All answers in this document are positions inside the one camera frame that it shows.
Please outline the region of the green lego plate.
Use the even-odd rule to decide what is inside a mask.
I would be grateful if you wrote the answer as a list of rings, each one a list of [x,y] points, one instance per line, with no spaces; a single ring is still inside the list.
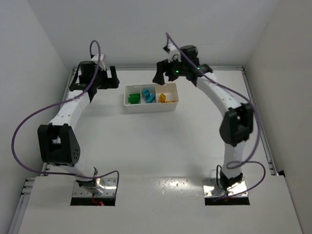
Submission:
[[[128,102],[129,102],[129,104],[140,104],[140,102],[141,102],[141,95],[140,95],[140,93],[129,94],[128,95]]]

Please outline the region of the teal 2x4 lego brick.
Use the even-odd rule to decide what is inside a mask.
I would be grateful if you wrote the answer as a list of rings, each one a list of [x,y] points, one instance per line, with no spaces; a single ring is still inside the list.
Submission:
[[[150,96],[146,99],[146,103],[153,103],[156,99],[154,94],[150,94]]]

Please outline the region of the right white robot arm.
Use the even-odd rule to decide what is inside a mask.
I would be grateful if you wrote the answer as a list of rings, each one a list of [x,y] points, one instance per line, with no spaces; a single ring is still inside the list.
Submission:
[[[252,106],[248,103],[240,103],[228,91],[217,85],[212,68],[199,62],[195,46],[176,48],[170,43],[164,46],[163,50],[168,53],[168,58],[156,64],[153,82],[164,85],[165,76],[169,81],[185,77],[213,102],[223,117],[219,134],[225,143],[224,162],[218,185],[226,190],[240,183],[243,178],[241,168],[228,169],[226,166],[230,162],[242,160],[246,141],[253,132]]]

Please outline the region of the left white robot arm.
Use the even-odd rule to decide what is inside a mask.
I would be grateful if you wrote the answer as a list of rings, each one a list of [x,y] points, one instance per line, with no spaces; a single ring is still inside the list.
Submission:
[[[111,76],[108,77],[104,58],[104,54],[96,54],[79,63],[69,86],[67,102],[48,124],[38,128],[42,161],[73,174],[80,187],[97,195],[105,191],[104,180],[98,178],[95,167],[82,159],[74,129],[99,89],[116,89],[119,86],[115,67],[110,68]]]

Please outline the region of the teal frog lily lego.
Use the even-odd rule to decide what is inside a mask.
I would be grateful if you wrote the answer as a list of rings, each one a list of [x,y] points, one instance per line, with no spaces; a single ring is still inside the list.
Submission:
[[[148,99],[150,97],[151,93],[148,89],[142,89],[142,96],[144,99]]]

